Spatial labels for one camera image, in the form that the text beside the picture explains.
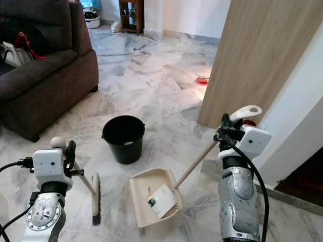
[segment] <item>wooden door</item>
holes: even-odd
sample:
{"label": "wooden door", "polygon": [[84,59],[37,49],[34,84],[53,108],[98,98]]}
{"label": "wooden door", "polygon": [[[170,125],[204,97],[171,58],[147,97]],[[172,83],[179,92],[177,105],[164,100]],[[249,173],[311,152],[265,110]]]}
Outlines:
{"label": "wooden door", "polygon": [[322,0],[232,0],[198,123],[217,128],[246,105],[265,113],[322,20]]}

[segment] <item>white bag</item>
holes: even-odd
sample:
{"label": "white bag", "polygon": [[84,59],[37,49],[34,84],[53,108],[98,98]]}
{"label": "white bag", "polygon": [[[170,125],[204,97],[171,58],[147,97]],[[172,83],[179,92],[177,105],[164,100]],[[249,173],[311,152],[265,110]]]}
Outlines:
{"label": "white bag", "polygon": [[0,55],[4,59],[5,52],[8,50],[5,63],[12,65],[14,67],[19,67],[24,63],[33,60],[33,56],[29,51],[24,48],[15,48],[12,44],[3,42],[0,44]]}

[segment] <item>white wall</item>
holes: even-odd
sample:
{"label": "white wall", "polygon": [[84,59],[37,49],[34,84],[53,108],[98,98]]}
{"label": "white wall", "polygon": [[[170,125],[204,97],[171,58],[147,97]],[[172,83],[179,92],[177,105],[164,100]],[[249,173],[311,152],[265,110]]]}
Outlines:
{"label": "white wall", "polygon": [[259,126],[272,134],[254,159],[274,187],[323,146],[323,24]]}
{"label": "white wall", "polygon": [[165,0],[165,29],[221,38],[230,0]]}
{"label": "white wall", "polygon": [[[230,0],[144,0],[145,30],[221,37]],[[102,19],[120,20],[119,0],[101,0]]]}
{"label": "white wall", "polygon": [[163,33],[165,0],[144,0],[145,1],[145,30]]}
{"label": "white wall", "polygon": [[120,20],[119,0],[100,0],[100,2],[101,10],[99,14],[102,19]]}

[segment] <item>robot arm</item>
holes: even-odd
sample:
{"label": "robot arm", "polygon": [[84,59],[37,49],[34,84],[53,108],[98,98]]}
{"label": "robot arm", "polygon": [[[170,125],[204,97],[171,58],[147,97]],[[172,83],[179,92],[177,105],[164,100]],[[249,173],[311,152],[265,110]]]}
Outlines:
{"label": "robot arm", "polygon": [[38,150],[32,157],[32,171],[40,189],[34,205],[26,217],[26,230],[22,242],[57,242],[66,216],[66,192],[72,188],[72,175],[83,175],[84,170],[72,170],[75,160],[75,142],[51,141],[52,149]]}
{"label": "robot arm", "polygon": [[[271,139],[268,132],[257,127],[233,124],[227,114],[223,116],[222,123],[221,133],[250,160],[258,156]],[[257,192],[253,172],[243,157],[218,134],[214,136],[214,140],[220,142],[219,160],[224,169],[218,186],[222,238],[225,242],[259,242],[259,218],[255,208]]]}

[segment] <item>broom bristles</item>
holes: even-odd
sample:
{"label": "broom bristles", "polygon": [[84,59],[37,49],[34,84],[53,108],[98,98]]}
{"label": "broom bristles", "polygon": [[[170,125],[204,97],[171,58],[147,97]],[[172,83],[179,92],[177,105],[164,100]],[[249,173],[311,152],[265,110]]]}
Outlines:
{"label": "broom bristles", "polygon": [[92,224],[94,226],[98,226],[101,224],[101,185],[100,185],[100,177],[99,185],[98,185],[98,213],[95,216],[92,216]]}

